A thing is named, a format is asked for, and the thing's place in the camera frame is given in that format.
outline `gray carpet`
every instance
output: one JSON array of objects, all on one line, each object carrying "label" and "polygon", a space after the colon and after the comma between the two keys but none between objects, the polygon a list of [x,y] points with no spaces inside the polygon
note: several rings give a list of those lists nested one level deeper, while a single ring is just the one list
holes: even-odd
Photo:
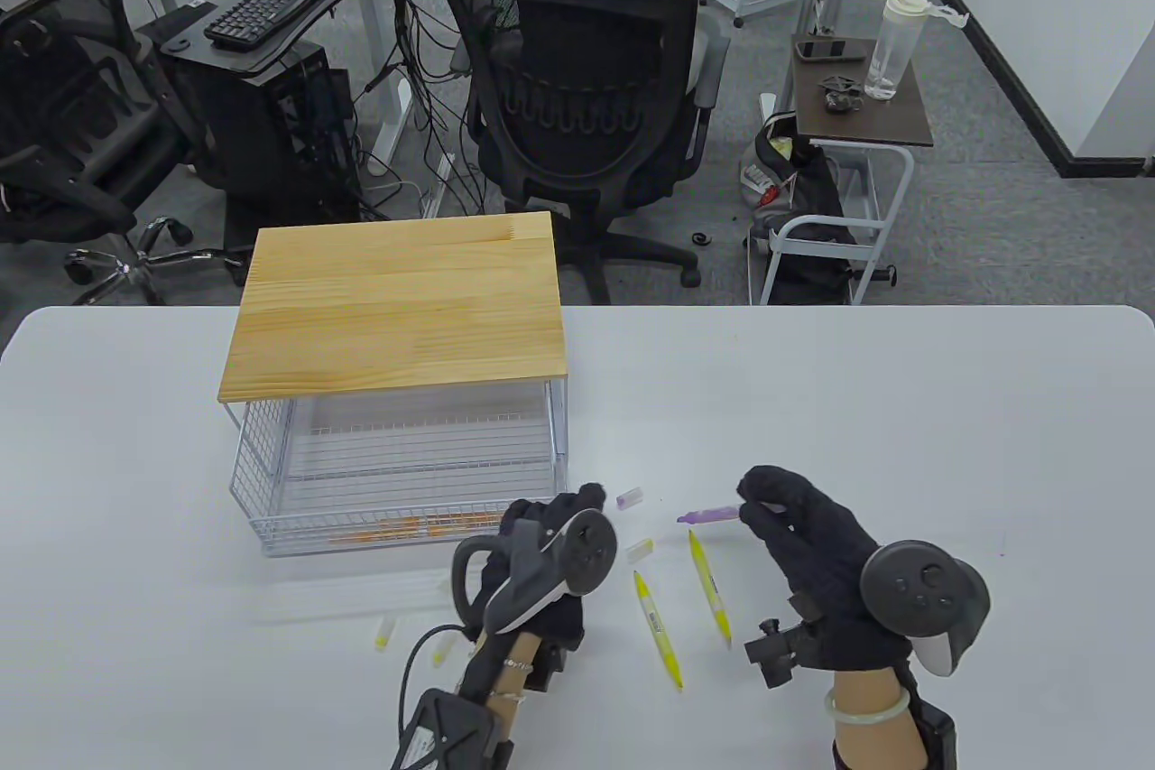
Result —
[{"label": "gray carpet", "polygon": [[[148,20],[144,0],[127,0],[134,22]],[[0,0],[12,6],[13,0]],[[444,0],[416,0],[441,20],[449,20]],[[849,0],[841,31],[873,35],[881,2]],[[709,142],[698,174],[679,185],[670,200],[617,224],[621,232],[646,234],[681,246],[694,232],[710,234],[700,249],[702,286],[684,290],[676,270],[656,267],[610,267],[610,287],[618,304],[745,304],[745,251],[740,239],[748,218],[738,197],[736,166],[743,148],[757,134],[757,94],[775,89],[785,63],[793,7],[732,31],[733,44],[710,121]],[[434,35],[440,31],[431,24]],[[326,46],[330,63],[350,69],[355,94],[368,80],[368,52],[356,2],[322,18],[308,39]],[[431,68],[445,68],[446,52],[426,45]],[[897,287],[871,286],[870,304],[1130,304],[1155,313],[1155,180],[1060,180],[1015,114],[1006,96],[970,48],[962,32],[927,24],[916,55],[919,84],[934,130],[936,148],[916,151],[918,172],[884,261],[899,268]],[[438,85],[455,110],[464,102],[462,82]],[[366,139],[380,122],[372,94],[358,103]],[[459,150],[456,124],[446,147]],[[410,127],[395,167],[427,188],[423,164],[425,135]],[[467,137],[467,159],[472,147]],[[896,175],[879,164],[879,179]],[[366,177],[366,187],[385,180]],[[373,195],[383,195],[388,187]],[[489,189],[486,203],[498,204]],[[385,209],[394,217],[416,215],[416,195],[405,188]],[[446,196],[442,214],[462,208]],[[185,220],[198,242],[219,242],[224,203],[185,169],[178,169],[144,208],[142,222],[156,214]],[[64,247],[29,242],[0,246],[0,345],[17,323],[43,305],[68,304],[77,290],[60,268]],[[162,290],[171,304],[236,304],[239,291],[214,266],[179,274],[165,271]],[[562,300],[587,302],[572,271],[561,275]],[[137,304],[131,292],[113,302]]]}]

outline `water bottle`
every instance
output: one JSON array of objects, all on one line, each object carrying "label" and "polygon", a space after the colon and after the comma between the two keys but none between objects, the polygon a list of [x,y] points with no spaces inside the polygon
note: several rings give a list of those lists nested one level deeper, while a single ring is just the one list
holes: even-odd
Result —
[{"label": "water bottle", "polygon": [[863,92],[867,97],[887,102],[899,90],[899,81],[907,72],[907,65],[915,53],[915,45],[922,35],[923,24],[930,16],[945,18],[954,27],[963,27],[970,14],[959,15],[948,6],[933,6],[929,0],[886,0],[882,10],[882,27],[878,31],[874,55],[870,60],[870,73]]}]

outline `chair base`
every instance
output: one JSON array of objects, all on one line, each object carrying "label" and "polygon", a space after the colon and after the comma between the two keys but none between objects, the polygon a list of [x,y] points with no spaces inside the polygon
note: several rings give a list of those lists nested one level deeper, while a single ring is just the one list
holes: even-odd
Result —
[{"label": "chair base", "polygon": [[65,255],[65,270],[70,279],[79,284],[89,284],[95,278],[95,271],[110,270],[94,284],[84,294],[73,301],[74,307],[98,304],[105,297],[116,292],[121,284],[128,284],[141,292],[144,302],[152,307],[163,307],[164,297],[157,291],[152,281],[152,271],[161,267],[178,266],[186,262],[223,262],[225,266],[243,268],[245,266],[243,255],[231,254],[223,249],[185,249],[176,253],[152,255],[152,246],[156,246],[163,230],[169,230],[170,237],[178,246],[193,242],[193,233],[187,226],[172,217],[157,217],[149,222],[141,232],[139,241],[133,245],[122,234],[109,234],[116,253],[103,253],[103,251],[74,249]]},{"label": "chair base", "polygon": [[603,268],[605,262],[666,263],[681,268],[684,287],[698,287],[702,284],[698,255],[690,251],[669,242],[598,230],[589,214],[578,212],[575,217],[562,217],[556,210],[551,210],[551,214],[558,267],[573,266],[581,271],[591,304],[611,304],[610,286],[605,282]]}]

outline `black baseboard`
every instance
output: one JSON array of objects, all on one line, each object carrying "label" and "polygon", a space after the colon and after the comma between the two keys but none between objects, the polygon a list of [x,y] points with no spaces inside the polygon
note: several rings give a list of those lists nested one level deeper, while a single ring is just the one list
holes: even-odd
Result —
[{"label": "black baseboard", "polygon": [[[953,6],[956,10],[969,10],[962,0],[941,1]],[[1014,105],[1014,110],[1019,111],[1019,117],[1027,124],[1027,129],[1034,135],[1038,147],[1043,148],[1043,152],[1048,159],[1051,159],[1060,177],[1135,177],[1142,174],[1143,159],[1124,158],[1123,156],[1101,158],[1101,156],[1073,155],[974,14],[970,15],[970,22],[963,28],[963,32],[966,32],[967,39],[970,39],[970,45],[978,53],[983,63],[991,69],[994,81],[998,81],[1003,92],[1007,94],[1011,105]]]}]

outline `chair back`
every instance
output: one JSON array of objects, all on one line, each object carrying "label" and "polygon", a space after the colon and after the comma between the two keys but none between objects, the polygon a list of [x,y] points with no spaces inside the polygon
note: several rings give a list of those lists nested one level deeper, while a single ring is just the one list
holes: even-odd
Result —
[{"label": "chair back", "polygon": [[684,105],[698,0],[448,1],[504,195],[597,193],[621,212]]},{"label": "chair back", "polygon": [[133,209],[199,143],[124,0],[29,0],[0,15],[0,239],[50,239],[32,224],[75,209],[61,185]]}]

